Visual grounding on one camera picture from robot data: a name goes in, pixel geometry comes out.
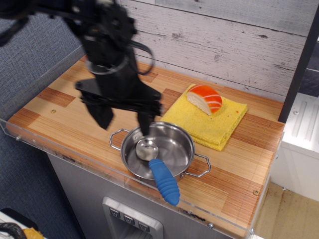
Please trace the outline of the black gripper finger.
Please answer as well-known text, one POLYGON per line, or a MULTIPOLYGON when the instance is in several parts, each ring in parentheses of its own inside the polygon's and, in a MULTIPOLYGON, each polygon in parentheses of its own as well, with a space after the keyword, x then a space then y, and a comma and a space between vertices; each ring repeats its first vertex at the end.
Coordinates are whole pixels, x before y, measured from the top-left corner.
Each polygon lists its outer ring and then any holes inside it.
POLYGON ((149 135, 150 125, 154 122, 155 117, 153 112, 138 112, 138 122, 143 136, 149 135))
POLYGON ((86 106, 96 123, 102 129, 107 129, 114 116, 112 108, 106 103, 86 104, 86 106))

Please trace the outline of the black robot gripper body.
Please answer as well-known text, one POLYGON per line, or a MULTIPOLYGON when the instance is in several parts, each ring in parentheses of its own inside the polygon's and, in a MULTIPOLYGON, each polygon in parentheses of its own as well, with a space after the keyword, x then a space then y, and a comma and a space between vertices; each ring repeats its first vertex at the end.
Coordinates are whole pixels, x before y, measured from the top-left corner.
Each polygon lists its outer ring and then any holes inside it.
POLYGON ((82 99, 87 104, 142 112, 150 116, 161 114, 161 93, 143 83, 129 61, 111 68, 87 61, 87 67, 95 77, 75 83, 75 88, 82 93, 82 99))

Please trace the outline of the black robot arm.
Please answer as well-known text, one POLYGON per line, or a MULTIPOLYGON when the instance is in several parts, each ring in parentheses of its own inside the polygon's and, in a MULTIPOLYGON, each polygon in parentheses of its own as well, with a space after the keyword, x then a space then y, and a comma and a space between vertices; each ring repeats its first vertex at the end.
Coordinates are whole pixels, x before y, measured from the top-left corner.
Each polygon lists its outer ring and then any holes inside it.
POLYGON ((0 34, 1 45, 37 12, 63 18, 82 43, 94 78, 78 81, 75 87, 98 125, 109 126, 113 109, 133 111, 142 134, 148 135, 151 123, 161 115, 161 94, 140 80, 148 71, 138 69, 134 49, 150 49, 133 41, 137 30, 126 9, 114 0, 3 0, 0 16, 13 25, 0 34))

